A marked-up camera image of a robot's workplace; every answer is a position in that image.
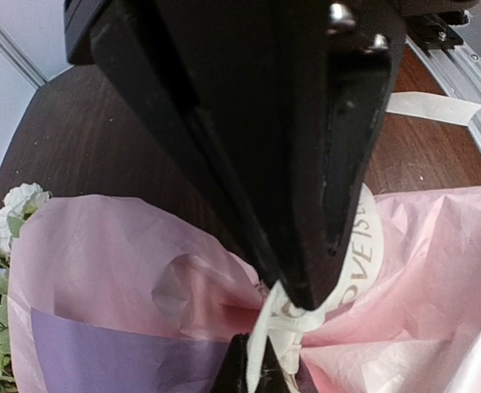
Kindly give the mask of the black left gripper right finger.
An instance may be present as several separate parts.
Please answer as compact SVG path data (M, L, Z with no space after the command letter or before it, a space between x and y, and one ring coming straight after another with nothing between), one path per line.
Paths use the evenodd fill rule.
M290 393L270 339L267 339L256 393Z

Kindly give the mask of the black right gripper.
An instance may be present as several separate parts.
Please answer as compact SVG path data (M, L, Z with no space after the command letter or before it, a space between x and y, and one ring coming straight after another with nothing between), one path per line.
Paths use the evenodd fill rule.
M64 1L65 53L73 66L93 64L90 31L111 0Z

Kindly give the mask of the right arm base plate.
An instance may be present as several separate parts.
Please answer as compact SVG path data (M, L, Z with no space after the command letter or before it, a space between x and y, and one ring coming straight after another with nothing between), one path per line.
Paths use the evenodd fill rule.
M467 25L465 11L447 11L410 16L407 18L407 36L422 50L453 50L464 44L464 39L452 26Z

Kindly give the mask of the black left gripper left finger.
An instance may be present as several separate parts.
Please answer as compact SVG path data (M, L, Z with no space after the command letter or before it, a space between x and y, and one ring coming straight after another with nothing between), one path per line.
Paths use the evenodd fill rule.
M247 343L249 334L235 335L218 371L212 393L246 393Z

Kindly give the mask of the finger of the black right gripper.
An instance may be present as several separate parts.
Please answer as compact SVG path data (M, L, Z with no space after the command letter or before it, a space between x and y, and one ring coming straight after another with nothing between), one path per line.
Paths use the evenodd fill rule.
M92 58L269 282L294 240L265 1L111 1Z
M335 179L340 158L355 167L345 145L365 139L365 123L374 128L374 144L398 71L405 36L399 1L265 1L274 41L274 80L285 144L285 185L292 209L298 187L319 174L298 178L308 164L294 162L313 146L300 141L315 123L327 127L325 174ZM293 245L294 255L299 247Z

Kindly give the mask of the cream ribbon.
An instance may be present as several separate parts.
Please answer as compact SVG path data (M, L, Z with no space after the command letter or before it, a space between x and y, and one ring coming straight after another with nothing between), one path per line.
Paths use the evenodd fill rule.
M292 217L299 249L289 261L279 257L279 280L272 287L247 343L246 385L256 391L269 338L290 392L298 391L301 340L320 328L326 314L354 302L379 276L384 259L384 231L375 198L362 184L362 168L374 144L374 128L365 123L365 139L355 147L345 145L356 166L335 161L335 179L325 174L328 153L326 126L315 123L300 141L313 146L297 154L300 180L319 174L296 189Z

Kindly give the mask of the purple tissue paper sheet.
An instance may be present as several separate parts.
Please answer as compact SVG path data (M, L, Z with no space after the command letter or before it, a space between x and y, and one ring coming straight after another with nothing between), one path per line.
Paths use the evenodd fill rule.
M14 243L7 308L22 392L210 392L263 320L288 391L481 392L481 187L364 189L325 317L144 201L54 198Z

